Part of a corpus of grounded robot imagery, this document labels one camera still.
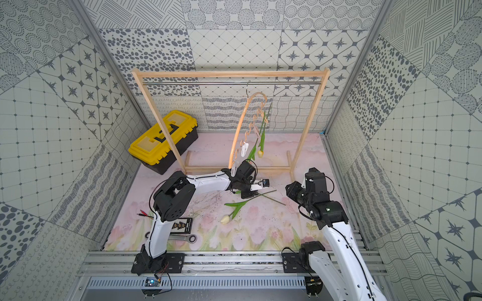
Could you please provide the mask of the yellow tulip flower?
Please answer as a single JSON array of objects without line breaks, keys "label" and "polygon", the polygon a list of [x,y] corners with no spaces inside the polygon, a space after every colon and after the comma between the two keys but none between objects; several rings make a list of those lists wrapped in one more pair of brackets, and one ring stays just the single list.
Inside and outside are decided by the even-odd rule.
[{"label": "yellow tulip flower", "polygon": [[[268,108],[269,115],[271,113],[271,108],[272,108],[272,105],[270,105],[270,107]],[[247,157],[248,160],[255,161],[256,156],[258,158],[263,158],[263,156],[264,156],[264,146],[265,146],[265,140],[266,140],[266,128],[267,128],[268,124],[261,125],[261,129],[257,132],[258,138],[257,138],[257,140],[254,144],[254,147],[252,148],[252,150],[250,151],[250,153]]]}]

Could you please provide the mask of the beige wavy clothes hanger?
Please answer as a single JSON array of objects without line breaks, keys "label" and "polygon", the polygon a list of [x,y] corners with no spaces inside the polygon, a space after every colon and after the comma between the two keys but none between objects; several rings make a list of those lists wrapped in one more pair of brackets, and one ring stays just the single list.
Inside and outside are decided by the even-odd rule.
[{"label": "beige wavy clothes hanger", "polygon": [[[252,114],[250,119],[246,119],[251,103],[253,102],[254,99],[257,99],[257,98],[261,99],[257,110]],[[228,168],[232,170],[232,174],[236,172],[239,166],[240,161],[238,159],[243,158],[241,156],[242,143],[248,142],[249,136],[251,135],[251,132],[256,128],[257,119],[263,113],[264,108],[267,104],[267,101],[268,101],[267,95],[263,92],[255,92],[252,95],[247,97],[246,104],[244,106],[244,109],[241,113],[240,119],[237,124],[232,147],[230,150]]]}]

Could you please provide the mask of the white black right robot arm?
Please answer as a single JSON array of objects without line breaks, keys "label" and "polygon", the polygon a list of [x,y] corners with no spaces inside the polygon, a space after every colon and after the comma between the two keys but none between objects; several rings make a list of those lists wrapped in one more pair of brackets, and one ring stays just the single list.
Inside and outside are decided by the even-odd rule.
[{"label": "white black right robot arm", "polygon": [[305,183],[286,186],[286,195],[304,208],[305,218],[316,222],[335,255],[335,267],[325,247],[318,241],[301,245],[302,266],[316,273],[333,300],[386,300],[375,283],[355,242],[352,227],[341,203],[330,199],[327,177],[316,168],[305,174]]}]

